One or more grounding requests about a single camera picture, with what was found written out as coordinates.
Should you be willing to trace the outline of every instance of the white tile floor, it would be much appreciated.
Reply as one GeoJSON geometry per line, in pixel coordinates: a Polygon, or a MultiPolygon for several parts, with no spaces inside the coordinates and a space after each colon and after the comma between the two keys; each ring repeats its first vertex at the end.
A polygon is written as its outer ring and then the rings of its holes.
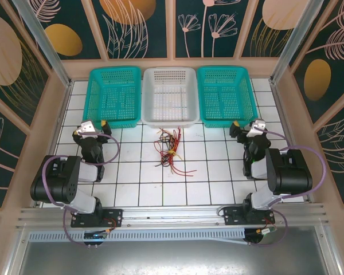
{"type": "MultiPolygon", "coordinates": [[[[75,82],[62,125],[56,154],[80,155],[72,132],[80,125],[87,91],[87,81],[75,82]]],[[[267,79],[252,79],[258,114],[267,122],[268,130],[283,134],[279,115],[267,79]]],[[[247,194],[266,181],[247,180],[242,172],[243,145],[229,136],[229,129],[206,128],[197,123],[182,130],[175,166],[183,171],[197,170],[193,176],[172,174],[169,167],[156,165],[160,160],[153,142],[158,129],[141,122],[132,129],[113,129],[120,141],[120,156],[105,166],[100,183],[79,183],[79,188],[100,198],[106,207],[116,206],[183,206],[241,203],[247,194]]],[[[286,147],[277,136],[268,135],[272,148],[286,147]]],[[[113,143],[103,145],[105,160],[116,152],[113,143]]]]}

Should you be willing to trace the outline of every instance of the gold circle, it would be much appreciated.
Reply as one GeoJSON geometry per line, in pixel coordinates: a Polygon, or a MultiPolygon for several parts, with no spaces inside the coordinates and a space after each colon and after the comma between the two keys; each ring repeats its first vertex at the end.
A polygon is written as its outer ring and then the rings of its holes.
{"type": "Polygon", "coordinates": [[[310,100],[319,100],[326,93],[330,80],[330,66],[325,60],[316,59],[307,67],[304,75],[304,93],[310,100]]]}
{"type": "Polygon", "coordinates": [[[0,17],[0,85],[11,85],[22,69],[22,49],[15,31],[0,17]]]}
{"type": "MultiPolygon", "coordinates": [[[[99,2],[105,13],[116,22],[130,25],[132,18],[135,17],[131,12],[129,0],[100,0],[99,2]]],[[[155,0],[130,0],[130,3],[135,9],[136,16],[138,16],[137,10],[140,10],[145,21],[153,15],[156,5],[155,0]]],[[[137,22],[139,22],[138,19],[133,19],[134,24],[137,22]]]]}
{"type": "Polygon", "coordinates": [[[274,30],[293,29],[302,15],[308,0],[265,0],[264,23],[274,30]]]}
{"type": "Polygon", "coordinates": [[[45,29],[52,46],[64,56],[76,56],[83,49],[80,37],[68,26],[53,24],[45,29]]]}

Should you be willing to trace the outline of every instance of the teal basket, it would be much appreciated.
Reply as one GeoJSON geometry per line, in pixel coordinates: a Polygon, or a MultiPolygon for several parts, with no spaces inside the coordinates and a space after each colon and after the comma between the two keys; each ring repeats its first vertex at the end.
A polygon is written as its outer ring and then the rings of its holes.
{"type": "Polygon", "coordinates": [[[140,68],[134,66],[92,70],[83,120],[91,119],[98,129],[101,120],[113,129],[136,127],[141,114],[141,79],[140,68]]]}
{"type": "Polygon", "coordinates": [[[200,117],[208,128],[245,127],[257,118],[248,72],[236,66],[203,66],[197,70],[200,117]]]}

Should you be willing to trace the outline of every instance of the plastic basket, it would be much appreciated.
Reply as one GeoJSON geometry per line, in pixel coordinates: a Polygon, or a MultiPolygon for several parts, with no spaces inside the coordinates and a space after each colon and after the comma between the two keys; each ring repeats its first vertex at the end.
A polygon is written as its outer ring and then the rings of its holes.
{"type": "Polygon", "coordinates": [[[101,120],[108,121],[111,128],[136,127],[140,120],[141,75],[134,66],[92,70],[83,120],[91,119],[98,129],[101,120]]]}
{"type": "Polygon", "coordinates": [[[248,72],[236,66],[203,66],[197,70],[200,117],[209,128],[245,127],[257,118],[248,72]]]}
{"type": "Polygon", "coordinates": [[[185,67],[144,72],[142,121],[152,127],[188,127],[199,120],[196,72],[185,67]]]}

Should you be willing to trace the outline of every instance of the white basket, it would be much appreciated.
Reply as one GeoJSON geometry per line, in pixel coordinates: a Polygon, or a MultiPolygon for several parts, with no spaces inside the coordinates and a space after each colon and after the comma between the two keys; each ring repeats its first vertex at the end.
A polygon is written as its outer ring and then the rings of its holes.
{"type": "Polygon", "coordinates": [[[152,127],[188,127],[200,118],[196,72],[158,67],[144,72],[142,121],[152,127]]]}

